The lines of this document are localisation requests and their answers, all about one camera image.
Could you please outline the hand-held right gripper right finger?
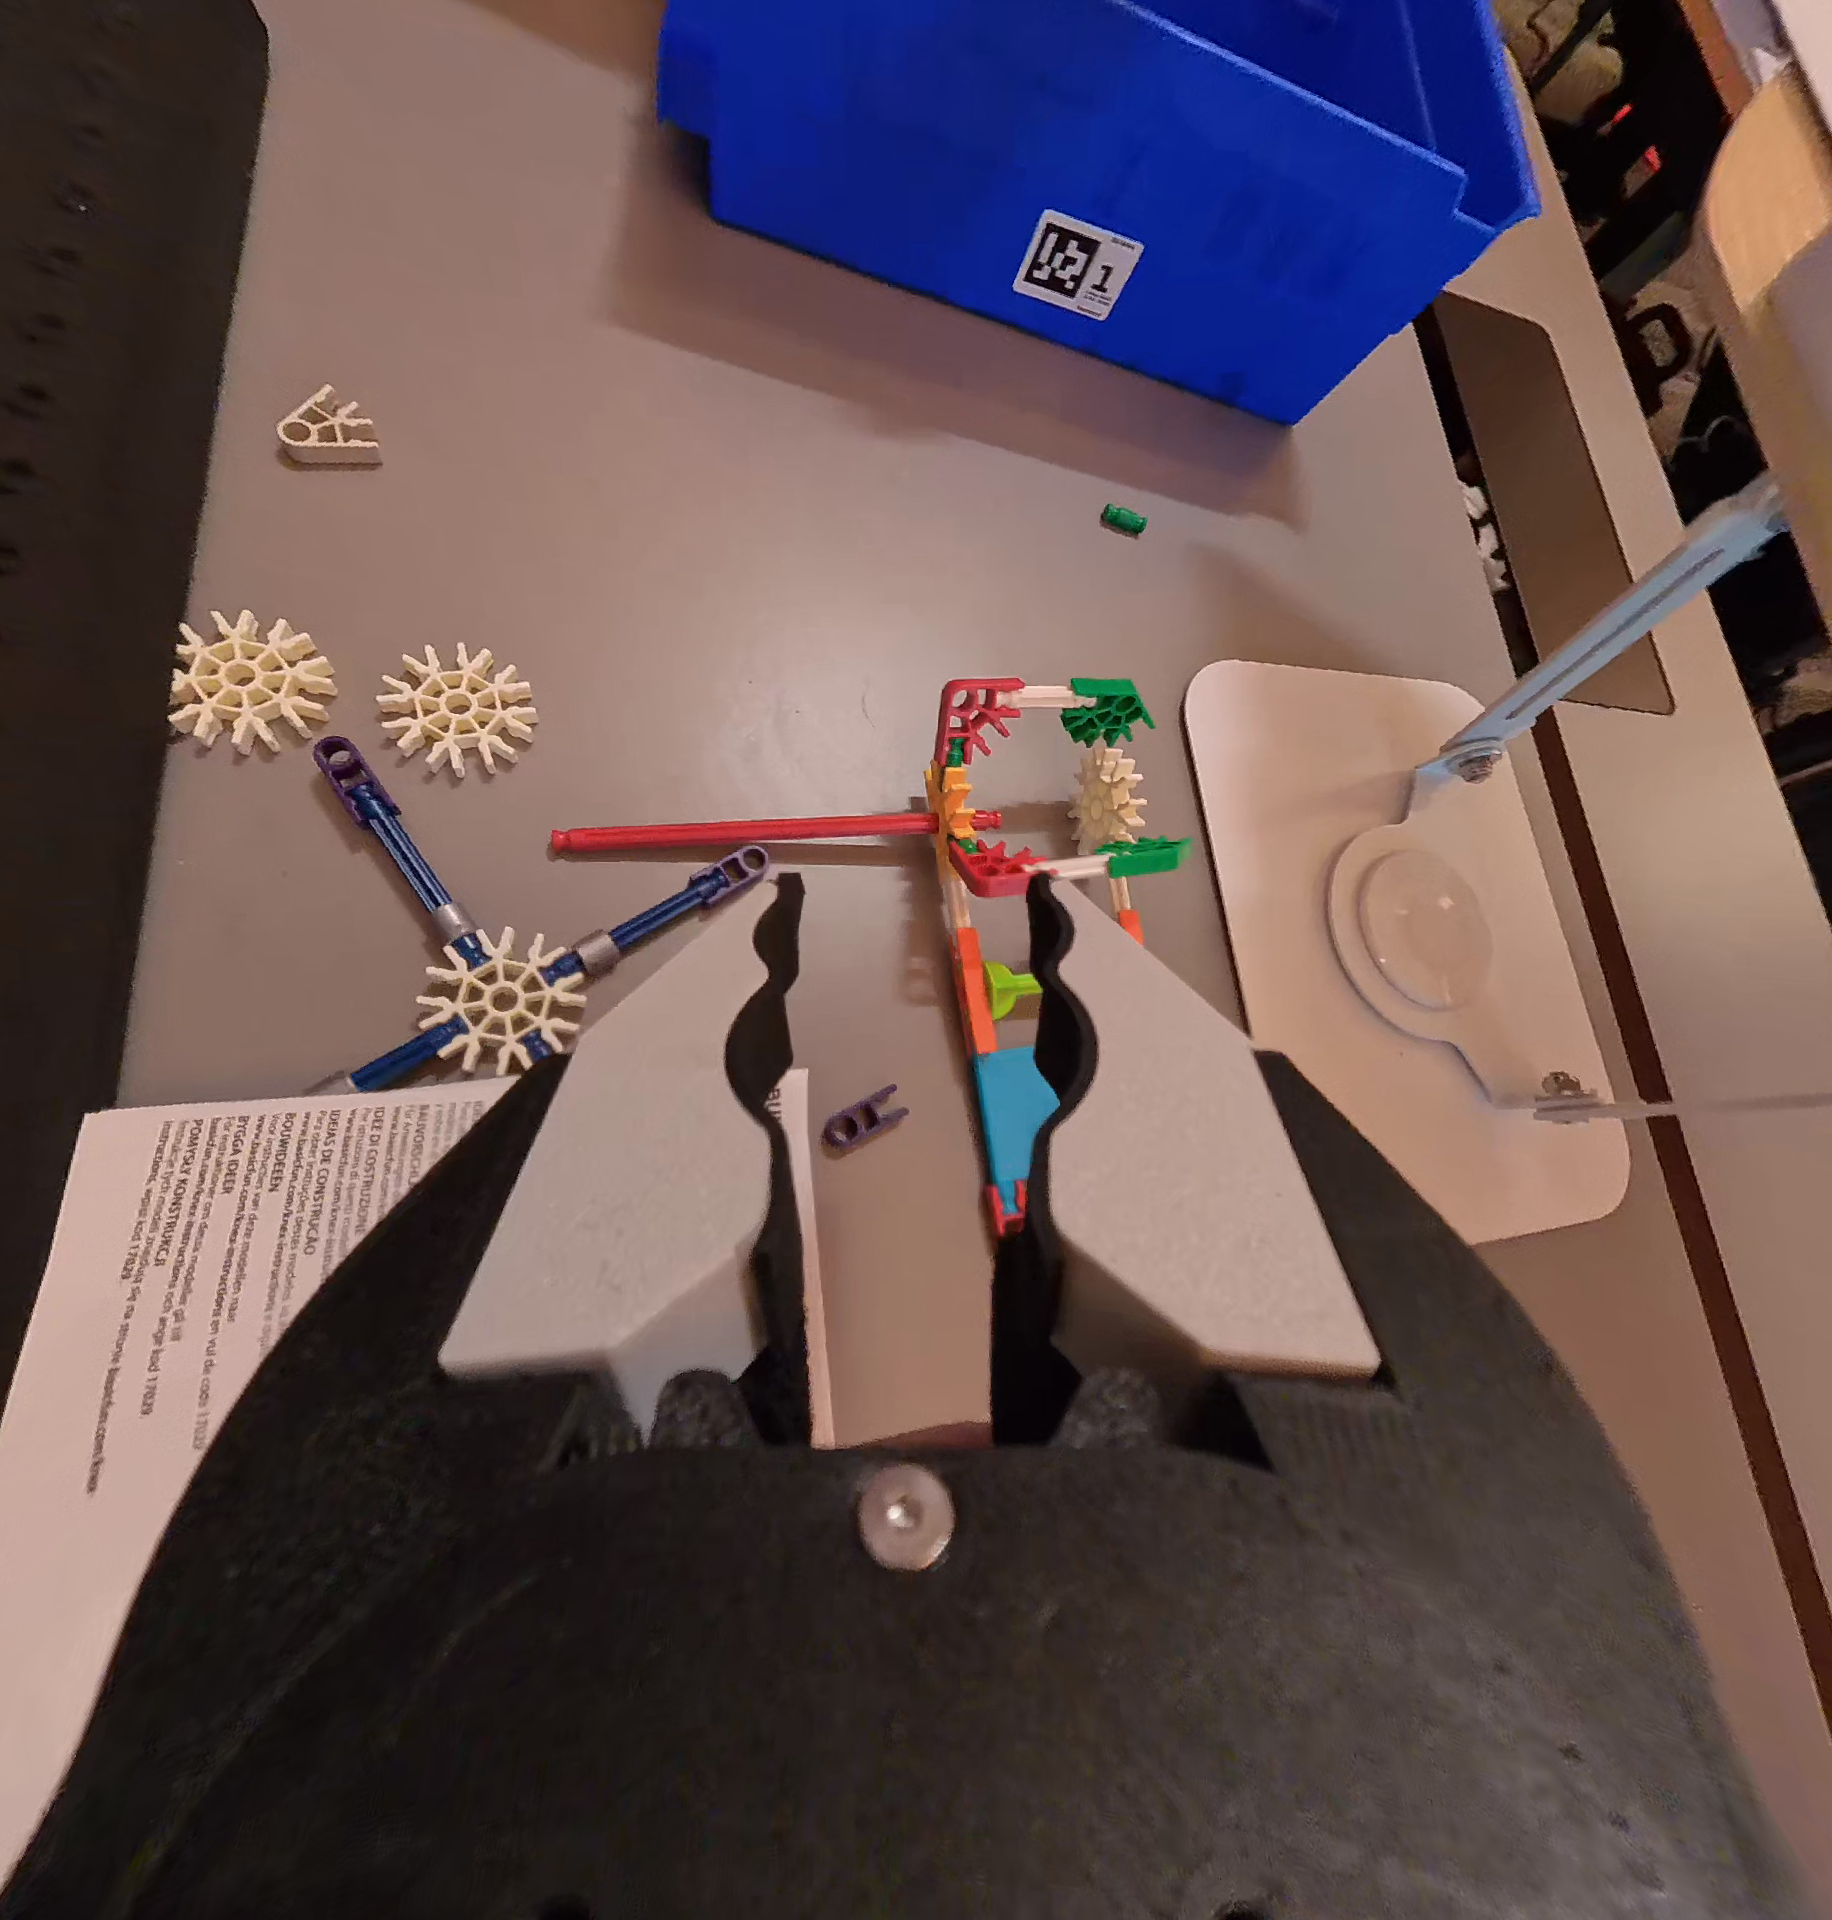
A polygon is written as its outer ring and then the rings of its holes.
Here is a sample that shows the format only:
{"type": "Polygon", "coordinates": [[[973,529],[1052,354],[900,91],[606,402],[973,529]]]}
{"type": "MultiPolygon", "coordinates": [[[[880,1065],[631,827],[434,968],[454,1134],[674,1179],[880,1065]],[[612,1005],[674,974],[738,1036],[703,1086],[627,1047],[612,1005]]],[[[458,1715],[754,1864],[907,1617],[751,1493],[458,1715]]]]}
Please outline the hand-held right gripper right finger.
{"type": "Polygon", "coordinates": [[[994,1271],[994,1444],[1260,1448],[1237,1375],[1373,1377],[1249,1035],[1074,881],[1029,885],[1029,958],[1052,1108],[994,1271]]]}

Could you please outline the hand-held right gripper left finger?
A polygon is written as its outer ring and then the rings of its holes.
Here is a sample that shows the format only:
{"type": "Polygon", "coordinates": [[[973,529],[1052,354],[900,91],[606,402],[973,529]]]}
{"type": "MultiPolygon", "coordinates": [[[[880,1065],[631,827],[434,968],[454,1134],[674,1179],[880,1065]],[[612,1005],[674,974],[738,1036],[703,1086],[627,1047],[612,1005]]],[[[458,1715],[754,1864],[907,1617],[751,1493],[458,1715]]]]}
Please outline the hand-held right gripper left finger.
{"type": "Polygon", "coordinates": [[[577,1040],[438,1349],[452,1377],[599,1375],[648,1427],[685,1371],[816,1418],[792,1143],[767,1107],[792,1070],[805,880],[757,880],[577,1040]]]}

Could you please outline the multicolour toy construction model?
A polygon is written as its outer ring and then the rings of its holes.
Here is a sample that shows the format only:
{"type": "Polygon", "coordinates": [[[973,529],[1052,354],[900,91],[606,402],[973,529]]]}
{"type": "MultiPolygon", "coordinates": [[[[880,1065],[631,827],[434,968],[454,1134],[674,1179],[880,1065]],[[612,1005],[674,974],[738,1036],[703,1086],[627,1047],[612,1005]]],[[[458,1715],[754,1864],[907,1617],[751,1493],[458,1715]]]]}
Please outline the multicolour toy construction model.
{"type": "Polygon", "coordinates": [[[678,851],[757,841],[773,843],[847,843],[847,841],[922,841],[938,872],[943,945],[955,993],[975,1114],[986,1143],[986,1198],[997,1237],[1019,1233],[1029,1212],[1029,1164],[1037,1130],[1055,1107],[1033,1054],[1000,1040],[1021,998],[1040,987],[986,957],[975,904],[1025,897],[1033,876],[1064,881],[1103,881],[1108,916],[1134,940],[1142,923],[1132,881],[1169,876],[1188,855],[1188,838],[1147,834],[1142,773],[1127,752],[1154,716],[1134,680],[1074,675],[1070,681],[1025,681],[1016,675],[953,680],[938,694],[938,725],[924,767],[924,796],[900,812],[816,812],[757,815],[709,822],[631,822],[550,828],[555,857],[599,857],[623,851],[678,851]],[[992,756],[1014,725],[1033,709],[1049,709],[1077,748],[1070,802],[1073,855],[1008,847],[1000,838],[1002,812],[975,803],[975,759],[992,756]]]}

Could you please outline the blue plastic bin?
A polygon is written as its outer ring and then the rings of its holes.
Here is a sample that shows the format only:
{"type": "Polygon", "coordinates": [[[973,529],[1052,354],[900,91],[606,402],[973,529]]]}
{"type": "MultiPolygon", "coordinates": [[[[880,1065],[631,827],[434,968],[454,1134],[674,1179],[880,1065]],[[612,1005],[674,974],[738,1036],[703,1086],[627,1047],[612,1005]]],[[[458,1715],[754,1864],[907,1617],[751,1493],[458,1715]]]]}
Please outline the blue plastic bin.
{"type": "Polygon", "coordinates": [[[1539,213],[1490,4],[671,4],[732,227],[1294,424],[1539,213]]]}

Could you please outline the blue rod snowflake assembly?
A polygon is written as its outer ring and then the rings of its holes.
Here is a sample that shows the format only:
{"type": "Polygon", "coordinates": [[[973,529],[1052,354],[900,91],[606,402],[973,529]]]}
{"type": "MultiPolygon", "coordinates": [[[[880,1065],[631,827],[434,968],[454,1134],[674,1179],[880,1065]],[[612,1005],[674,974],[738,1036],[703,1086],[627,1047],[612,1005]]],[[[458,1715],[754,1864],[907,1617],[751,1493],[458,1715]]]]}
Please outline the blue rod snowflake assembly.
{"type": "Polygon", "coordinates": [[[615,928],[595,928],[568,947],[532,937],[519,953],[510,928],[491,937],[454,904],[401,827],[399,803],[345,734],[326,734],[311,756],[348,820],[393,857],[446,947],[446,964],[426,972],[431,990],[416,998],[425,1005],[416,1035],[353,1071],[320,1080],[317,1094],[386,1091],[435,1060],[452,1060],[460,1071],[473,1071],[481,1063],[494,1071],[523,1071],[568,1054],[592,982],[615,972],[627,953],[667,924],[746,894],[771,865],[764,847],[738,847],[689,876],[676,894],[615,928]]]}

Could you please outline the white instruction leaflet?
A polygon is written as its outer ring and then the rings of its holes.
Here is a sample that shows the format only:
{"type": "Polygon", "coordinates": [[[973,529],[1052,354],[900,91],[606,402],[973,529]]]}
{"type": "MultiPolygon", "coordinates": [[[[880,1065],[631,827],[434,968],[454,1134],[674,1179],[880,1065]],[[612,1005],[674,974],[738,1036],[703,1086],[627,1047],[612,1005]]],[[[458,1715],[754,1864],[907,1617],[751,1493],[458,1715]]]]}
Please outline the white instruction leaflet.
{"type": "Polygon", "coordinates": [[[0,1427],[0,1917],[674,1917],[778,1853],[734,1555],[839,1474],[438,1349],[568,1063],[86,1114],[0,1427]]]}

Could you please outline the cream snowflake connector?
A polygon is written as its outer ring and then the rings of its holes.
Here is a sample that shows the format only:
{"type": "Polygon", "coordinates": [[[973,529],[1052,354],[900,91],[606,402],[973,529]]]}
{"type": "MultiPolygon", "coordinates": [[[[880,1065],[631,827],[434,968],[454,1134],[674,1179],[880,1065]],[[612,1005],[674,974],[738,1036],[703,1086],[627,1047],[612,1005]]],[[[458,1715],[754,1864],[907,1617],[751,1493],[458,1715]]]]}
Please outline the cream snowflake connector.
{"type": "Polygon", "coordinates": [[[198,748],[277,755],[309,740],[335,698],[333,662],[286,616],[209,609],[209,627],[180,623],[167,681],[167,725],[198,748]]]}
{"type": "Polygon", "coordinates": [[[448,773],[491,779],[519,759],[532,740],[538,709],[519,669],[491,648],[454,644],[438,655],[401,655],[395,673],[373,694],[378,721],[406,759],[448,773]]]}

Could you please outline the small cream fan connector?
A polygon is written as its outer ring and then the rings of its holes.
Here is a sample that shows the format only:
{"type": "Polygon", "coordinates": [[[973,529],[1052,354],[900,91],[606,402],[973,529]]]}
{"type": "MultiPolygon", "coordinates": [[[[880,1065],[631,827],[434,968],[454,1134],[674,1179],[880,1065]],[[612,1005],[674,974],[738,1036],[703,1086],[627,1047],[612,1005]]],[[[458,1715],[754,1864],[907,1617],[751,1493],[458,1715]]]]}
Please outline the small cream fan connector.
{"type": "Polygon", "coordinates": [[[275,424],[279,459],[293,468],[381,468],[373,416],[333,383],[317,387],[275,424]]]}

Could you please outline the black perforated chair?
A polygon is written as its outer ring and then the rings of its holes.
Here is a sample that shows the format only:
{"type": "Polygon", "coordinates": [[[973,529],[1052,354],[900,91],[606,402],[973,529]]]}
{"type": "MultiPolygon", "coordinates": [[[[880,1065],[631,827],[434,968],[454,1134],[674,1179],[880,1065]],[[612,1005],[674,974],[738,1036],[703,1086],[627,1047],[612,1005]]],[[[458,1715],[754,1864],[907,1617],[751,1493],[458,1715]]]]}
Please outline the black perforated chair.
{"type": "Polygon", "coordinates": [[[0,4],[0,1416],[119,1086],[266,91],[253,4],[0,4]]]}

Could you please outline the white document stand board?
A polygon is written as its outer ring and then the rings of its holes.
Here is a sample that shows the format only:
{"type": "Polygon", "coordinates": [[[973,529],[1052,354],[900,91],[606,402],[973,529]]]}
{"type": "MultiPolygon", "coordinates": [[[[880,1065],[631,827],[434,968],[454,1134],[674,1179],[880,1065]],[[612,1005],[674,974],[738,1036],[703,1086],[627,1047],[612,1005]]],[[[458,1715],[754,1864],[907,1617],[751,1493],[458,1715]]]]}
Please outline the white document stand board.
{"type": "Polygon", "coordinates": [[[1832,632],[1832,131],[1799,66],[1730,127],[1699,245],[1730,368],[1832,632]]]}

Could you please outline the clear acrylic bracket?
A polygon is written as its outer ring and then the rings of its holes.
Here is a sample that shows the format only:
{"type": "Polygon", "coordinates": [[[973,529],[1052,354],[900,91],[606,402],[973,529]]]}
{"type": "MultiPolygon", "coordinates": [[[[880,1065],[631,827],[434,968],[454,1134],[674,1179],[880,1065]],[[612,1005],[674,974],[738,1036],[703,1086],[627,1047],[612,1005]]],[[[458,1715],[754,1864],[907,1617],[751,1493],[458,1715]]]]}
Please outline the clear acrylic bracket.
{"type": "Polygon", "coordinates": [[[1600,1047],[1512,773],[1413,773],[1405,815],[1333,857],[1326,916],[1362,1001],[1455,1051],[1490,1107],[1597,1101],[1600,1047]]]}

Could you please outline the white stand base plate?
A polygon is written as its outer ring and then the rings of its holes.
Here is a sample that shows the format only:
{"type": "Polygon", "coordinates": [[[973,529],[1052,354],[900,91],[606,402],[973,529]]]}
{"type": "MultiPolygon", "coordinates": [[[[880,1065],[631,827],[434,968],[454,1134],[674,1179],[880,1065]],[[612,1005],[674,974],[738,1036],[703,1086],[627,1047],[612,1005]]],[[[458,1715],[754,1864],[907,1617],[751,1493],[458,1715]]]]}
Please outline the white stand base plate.
{"type": "Polygon", "coordinates": [[[1615,1212],[1629,1188],[1624,1125],[1490,1107],[1455,1051],[1409,1036],[1362,1001],[1326,916],[1339,847],[1398,822],[1413,773],[1477,712],[1453,681],[1265,659],[1208,662],[1183,698],[1252,1040],[1283,1054],[1453,1230],[1484,1242],[1615,1212]]]}

